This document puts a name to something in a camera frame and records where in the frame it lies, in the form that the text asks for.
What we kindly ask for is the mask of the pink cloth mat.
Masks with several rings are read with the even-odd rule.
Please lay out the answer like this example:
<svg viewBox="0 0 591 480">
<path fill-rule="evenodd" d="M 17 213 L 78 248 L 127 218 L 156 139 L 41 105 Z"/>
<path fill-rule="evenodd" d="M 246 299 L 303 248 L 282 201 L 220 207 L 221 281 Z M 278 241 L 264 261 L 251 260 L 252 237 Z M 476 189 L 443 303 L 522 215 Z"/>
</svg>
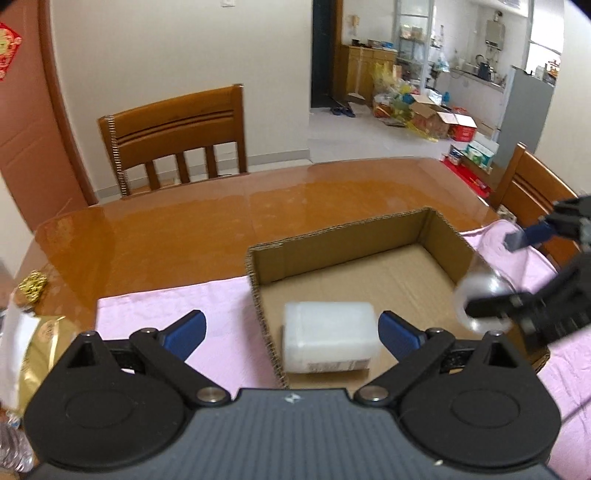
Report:
<svg viewBox="0 0 591 480">
<path fill-rule="evenodd" d="M 106 340 L 126 339 L 143 327 L 164 330 L 187 316 L 174 332 L 173 352 L 190 367 L 231 394 L 240 388 L 277 385 L 263 334 L 256 319 L 249 280 L 235 277 L 185 287 L 102 298 L 97 331 Z M 569 416 L 550 458 L 564 479 L 590 476 L 590 332 L 583 330 L 551 345 L 540 379 Z"/>
</svg>

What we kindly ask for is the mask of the wooden cabinet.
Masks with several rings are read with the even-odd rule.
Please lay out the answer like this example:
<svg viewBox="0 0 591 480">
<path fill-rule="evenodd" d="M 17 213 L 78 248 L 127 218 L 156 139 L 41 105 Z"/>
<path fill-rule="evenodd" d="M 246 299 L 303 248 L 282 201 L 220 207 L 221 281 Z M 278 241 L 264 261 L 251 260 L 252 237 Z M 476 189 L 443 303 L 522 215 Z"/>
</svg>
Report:
<svg viewBox="0 0 591 480">
<path fill-rule="evenodd" d="M 339 46 L 334 73 L 335 99 L 372 104 L 377 67 L 392 71 L 397 56 L 396 50 Z"/>
</svg>

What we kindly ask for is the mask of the grey refrigerator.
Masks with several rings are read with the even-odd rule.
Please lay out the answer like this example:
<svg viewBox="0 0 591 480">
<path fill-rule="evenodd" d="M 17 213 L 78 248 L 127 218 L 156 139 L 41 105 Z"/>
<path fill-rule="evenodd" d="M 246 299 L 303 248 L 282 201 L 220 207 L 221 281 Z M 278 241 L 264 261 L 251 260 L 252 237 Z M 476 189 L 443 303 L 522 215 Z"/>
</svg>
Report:
<svg viewBox="0 0 591 480">
<path fill-rule="evenodd" d="M 525 145 L 530 153 L 536 151 L 553 94 L 552 85 L 512 67 L 495 139 L 499 147 L 493 161 L 498 166 L 508 166 L 518 143 Z"/>
</svg>

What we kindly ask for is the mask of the wooden chair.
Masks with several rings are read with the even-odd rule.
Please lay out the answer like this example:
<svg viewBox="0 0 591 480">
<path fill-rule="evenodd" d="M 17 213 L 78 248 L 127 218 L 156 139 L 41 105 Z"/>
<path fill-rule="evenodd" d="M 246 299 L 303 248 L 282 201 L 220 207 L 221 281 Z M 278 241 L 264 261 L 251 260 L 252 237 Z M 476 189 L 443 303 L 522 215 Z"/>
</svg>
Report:
<svg viewBox="0 0 591 480">
<path fill-rule="evenodd" d="M 551 213 L 558 201 L 577 196 L 575 192 L 546 167 L 525 145 L 519 143 L 499 185 L 489 197 L 493 209 L 507 208 L 525 230 Z M 574 241 L 554 236 L 536 248 L 559 267 L 567 265 L 582 248 Z"/>
<path fill-rule="evenodd" d="M 105 115 L 97 120 L 100 134 L 122 196 L 132 191 L 126 172 L 143 166 L 148 187 L 161 183 L 155 162 L 175 159 L 179 181 L 190 183 L 185 153 L 202 150 L 209 179 L 219 176 L 214 147 L 235 144 L 238 172 L 247 172 L 243 86 L 207 90 Z"/>
</svg>

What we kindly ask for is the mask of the gold tissue pack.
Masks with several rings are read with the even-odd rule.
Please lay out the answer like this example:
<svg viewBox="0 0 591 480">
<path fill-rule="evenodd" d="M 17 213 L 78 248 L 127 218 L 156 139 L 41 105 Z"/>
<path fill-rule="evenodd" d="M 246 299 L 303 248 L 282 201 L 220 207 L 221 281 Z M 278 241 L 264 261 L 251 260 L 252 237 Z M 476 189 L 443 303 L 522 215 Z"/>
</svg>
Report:
<svg viewBox="0 0 591 480">
<path fill-rule="evenodd" d="M 39 271 L 1 284 L 1 406 L 18 416 L 80 333 L 63 315 L 35 312 L 47 285 Z"/>
</svg>

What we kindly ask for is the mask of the brown wooden door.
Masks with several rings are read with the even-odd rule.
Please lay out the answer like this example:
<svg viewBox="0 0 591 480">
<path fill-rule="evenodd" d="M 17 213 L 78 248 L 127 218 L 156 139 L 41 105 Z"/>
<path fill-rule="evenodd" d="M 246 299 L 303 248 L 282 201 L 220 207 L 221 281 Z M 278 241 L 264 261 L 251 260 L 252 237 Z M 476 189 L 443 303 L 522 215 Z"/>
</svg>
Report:
<svg viewBox="0 0 591 480">
<path fill-rule="evenodd" d="M 1 174 L 34 231 L 97 203 L 57 79 L 48 1 L 3 1 L 1 23 L 22 43 L 1 81 Z"/>
</svg>

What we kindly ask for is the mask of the clear plastic jar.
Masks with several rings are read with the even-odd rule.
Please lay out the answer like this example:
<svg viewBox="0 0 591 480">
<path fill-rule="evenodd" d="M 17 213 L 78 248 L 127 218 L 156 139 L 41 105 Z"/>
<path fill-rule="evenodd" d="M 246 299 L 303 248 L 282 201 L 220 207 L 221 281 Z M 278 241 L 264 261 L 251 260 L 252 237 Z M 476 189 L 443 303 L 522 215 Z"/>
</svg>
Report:
<svg viewBox="0 0 591 480">
<path fill-rule="evenodd" d="M 470 267 L 454 292 L 454 307 L 458 322 L 468 330 L 485 334 L 488 331 L 508 332 L 509 320 L 492 316 L 477 319 L 466 312 L 470 300 L 517 293 L 522 290 L 529 251 L 511 252 L 505 246 L 505 237 L 520 234 L 522 229 L 508 220 L 499 220 L 481 232 L 466 235 L 475 254 Z"/>
</svg>

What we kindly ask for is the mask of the brown cardboard box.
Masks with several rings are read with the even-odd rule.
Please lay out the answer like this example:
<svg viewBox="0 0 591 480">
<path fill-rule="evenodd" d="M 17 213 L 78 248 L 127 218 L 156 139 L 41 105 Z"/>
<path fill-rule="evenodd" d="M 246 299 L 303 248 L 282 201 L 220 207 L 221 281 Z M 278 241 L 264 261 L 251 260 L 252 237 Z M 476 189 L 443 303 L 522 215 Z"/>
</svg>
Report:
<svg viewBox="0 0 591 480">
<path fill-rule="evenodd" d="M 453 294 L 468 271 L 482 229 L 460 233 L 439 212 L 424 208 L 370 218 L 249 248 L 246 272 L 273 373 L 283 388 L 355 391 L 396 360 L 382 349 L 365 371 L 287 373 L 281 333 L 288 302 L 368 302 L 415 327 L 442 327 L 459 339 Z"/>
</svg>

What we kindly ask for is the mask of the wooden chair far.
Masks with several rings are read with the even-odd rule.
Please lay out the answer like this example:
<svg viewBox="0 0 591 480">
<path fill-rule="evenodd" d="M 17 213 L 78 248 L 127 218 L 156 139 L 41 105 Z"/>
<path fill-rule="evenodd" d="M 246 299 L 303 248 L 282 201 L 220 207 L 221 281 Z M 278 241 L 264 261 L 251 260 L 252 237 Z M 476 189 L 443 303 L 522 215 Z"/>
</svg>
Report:
<svg viewBox="0 0 591 480">
<path fill-rule="evenodd" d="M 202 150 L 209 179 L 219 176 L 214 147 L 235 144 L 238 172 L 247 172 L 243 86 L 207 90 L 105 115 L 97 120 L 100 134 L 122 196 L 132 191 L 126 172 L 143 166 L 148 187 L 161 183 L 155 162 L 175 159 L 179 181 L 190 183 L 185 153 Z"/>
</svg>

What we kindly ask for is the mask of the clear water bottle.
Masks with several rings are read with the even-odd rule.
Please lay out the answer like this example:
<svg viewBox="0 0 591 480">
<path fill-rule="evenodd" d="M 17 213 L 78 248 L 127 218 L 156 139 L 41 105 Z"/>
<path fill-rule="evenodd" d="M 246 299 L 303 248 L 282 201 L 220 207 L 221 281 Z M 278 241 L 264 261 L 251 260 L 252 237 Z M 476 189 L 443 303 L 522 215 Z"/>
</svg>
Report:
<svg viewBox="0 0 591 480">
<path fill-rule="evenodd" d="M 34 468 L 34 452 L 21 429 L 19 416 L 2 409 L 0 428 L 1 470 L 18 474 L 30 472 Z"/>
</svg>

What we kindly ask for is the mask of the white plastic box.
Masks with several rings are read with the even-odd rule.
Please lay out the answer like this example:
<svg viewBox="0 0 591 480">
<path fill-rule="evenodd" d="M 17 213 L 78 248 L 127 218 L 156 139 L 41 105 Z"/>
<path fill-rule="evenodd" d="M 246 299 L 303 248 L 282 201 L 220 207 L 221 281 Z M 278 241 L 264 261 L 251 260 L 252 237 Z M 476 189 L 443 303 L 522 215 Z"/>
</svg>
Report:
<svg viewBox="0 0 591 480">
<path fill-rule="evenodd" d="M 366 370 L 378 358 L 378 317 L 367 302 L 288 302 L 283 313 L 287 373 Z"/>
</svg>

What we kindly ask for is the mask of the wooden chair right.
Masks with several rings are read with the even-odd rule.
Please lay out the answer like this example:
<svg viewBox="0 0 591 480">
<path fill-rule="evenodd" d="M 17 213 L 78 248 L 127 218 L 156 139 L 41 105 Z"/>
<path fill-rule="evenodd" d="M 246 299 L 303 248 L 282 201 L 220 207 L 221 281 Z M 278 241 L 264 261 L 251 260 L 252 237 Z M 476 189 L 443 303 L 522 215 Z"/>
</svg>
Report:
<svg viewBox="0 0 591 480">
<path fill-rule="evenodd" d="M 551 213 L 558 201 L 577 196 L 575 192 L 546 167 L 525 145 L 519 143 L 499 185 L 489 197 L 493 209 L 507 208 L 525 230 Z M 536 248 L 559 267 L 567 265 L 582 248 L 574 241 L 554 236 Z"/>
</svg>

